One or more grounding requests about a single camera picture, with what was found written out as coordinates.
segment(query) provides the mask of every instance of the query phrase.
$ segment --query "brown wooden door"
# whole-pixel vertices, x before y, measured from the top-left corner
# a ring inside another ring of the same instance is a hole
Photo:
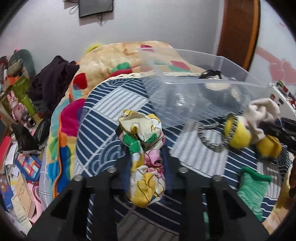
[[[257,43],[259,24],[259,0],[225,0],[217,55],[248,70]]]

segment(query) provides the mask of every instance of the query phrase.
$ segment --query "red book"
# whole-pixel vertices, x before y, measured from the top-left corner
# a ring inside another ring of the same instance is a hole
[[[5,171],[5,159],[7,153],[9,152],[11,144],[11,137],[5,136],[1,145],[0,145],[0,174],[3,174]]]

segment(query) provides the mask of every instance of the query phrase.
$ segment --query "colorful pencil case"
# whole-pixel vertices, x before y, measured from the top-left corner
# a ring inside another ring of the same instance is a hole
[[[39,180],[41,161],[36,156],[19,154],[15,159],[15,165],[25,175],[27,181],[37,182]]]

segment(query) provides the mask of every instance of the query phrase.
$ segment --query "green knitted cloth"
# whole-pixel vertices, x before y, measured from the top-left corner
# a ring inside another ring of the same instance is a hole
[[[271,176],[261,175],[249,167],[242,168],[242,177],[237,195],[253,211],[261,221],[261,203],[267,190]]]

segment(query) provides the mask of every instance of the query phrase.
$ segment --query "blue book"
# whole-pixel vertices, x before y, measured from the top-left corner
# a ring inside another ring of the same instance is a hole
[[[11,198],[13,197],[13,193],[10,188],[10,184],[7,181],[6,174],[0,174],[0,192],[5,204],[6,210],[10,210],[13,208]]]

